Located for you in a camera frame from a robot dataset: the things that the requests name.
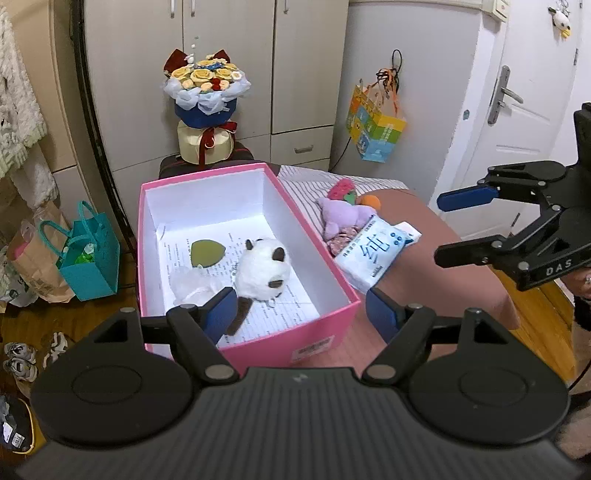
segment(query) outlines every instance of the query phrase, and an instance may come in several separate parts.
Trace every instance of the shopping bag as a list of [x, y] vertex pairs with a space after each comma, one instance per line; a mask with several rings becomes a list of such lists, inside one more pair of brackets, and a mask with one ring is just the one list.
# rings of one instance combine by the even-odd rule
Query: shopping bag
[[[85, 218], [84, 207], [92, 214], [91, 218]], [[70, 231], [52, 221], [41, 222], [38, 231], [45, 244], [58, 255], [56, 266], [79, 300], [113, 295], [117, 293], [119, 281], [119, 241], [104, 213], [97, 214], [86, 202], [78, 204], [78, 213], [80, 220], [74, 222]], [[46, 226], [68, 237], [67, 248], [59, 251], [51, 244], [45, 233]], [[92, 260], [80, 262], [89, 245], [92, 246]]]
[[[43, 219], [55, 222], [63, 229], [68, 228], [62, 212], [53, 202], [45, 205]], [[47, 239], [61, 251], [66, 244], [67, 236], [53, 229], [48, 233]], [[7, 257], [14, 269], [43, 300], [49, 303], [70, 301], [74, 292], [56, 267], [59, 256], [46, 247], [36, 230], [33, 231], [33, 237], [23, 249], [24, 243], [21, 232], [17, 232], [8, 244]]]
[[384, 81], [364, 89], [360, 80], [355, 86], [346, 125], [361, 158], [384, 163], [407, 121], [394, 88], [392, 70], [382, 69], [376, 75]]
[[21, 278], [6, 256], [8, 246], [0, 250], [0, 301], [27, 307], [39, 296]]

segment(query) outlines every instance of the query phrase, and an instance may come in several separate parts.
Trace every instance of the human hand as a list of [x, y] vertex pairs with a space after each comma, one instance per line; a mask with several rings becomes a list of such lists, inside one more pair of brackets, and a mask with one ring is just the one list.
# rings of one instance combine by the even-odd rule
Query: human hand
[[579, 268], [560, 279], [573, 295], [591, 299], [591, 268]]

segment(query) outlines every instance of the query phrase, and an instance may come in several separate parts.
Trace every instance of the orange ball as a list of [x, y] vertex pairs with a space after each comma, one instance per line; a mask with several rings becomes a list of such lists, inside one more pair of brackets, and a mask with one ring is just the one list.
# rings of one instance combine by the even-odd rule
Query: orange ball
[[376, 212], [379, 212], [380, 208], [382, 207], [382, 203], [375, 195], [363, 195], [359, 200], [359, 204], [373, 207]]

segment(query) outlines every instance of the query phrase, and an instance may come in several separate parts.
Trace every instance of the shoe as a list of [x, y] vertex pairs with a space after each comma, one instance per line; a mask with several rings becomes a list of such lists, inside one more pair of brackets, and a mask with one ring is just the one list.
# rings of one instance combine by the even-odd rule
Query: shoe
[[34, 382], [37, 379], [37, 367], [22, 358], [9, 358], [4, 361], [2, 366], [4, 367], [4, 370], [14, 375], [17, 380]]
[[49, 345], [49, 351], [43, 357], [43, 370], [53, 364], [59, 356], [65, 353], [73, 344], [74, 340], [69, 338], [63, 332], [54, 332]]
[[35, 357], [37, 356], [37, 350], [31, 345], [19, 342], [8, 342], [4, 345], [4, 353], [8, 358], [20, 358], [35, 363]]

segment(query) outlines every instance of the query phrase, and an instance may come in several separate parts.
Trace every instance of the drawer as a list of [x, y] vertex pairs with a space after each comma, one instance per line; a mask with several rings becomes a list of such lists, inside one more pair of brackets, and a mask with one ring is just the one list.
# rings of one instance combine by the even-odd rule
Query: drawer
[[251, 151], [252, 157], [257, 161], [269, 163], [271, 155], [271, 136], [260, 135], [259, 137], [241, 138], [236, 140]]
[[332, 126], [271, 135], [271, 163], [297, 165], [330, 157]]
[[296, 167], [313, 168], [314, 170], [329, 170], [330, 159], [323, 158], [322, 160], [312, 160], [306, 163], [298, 163]]

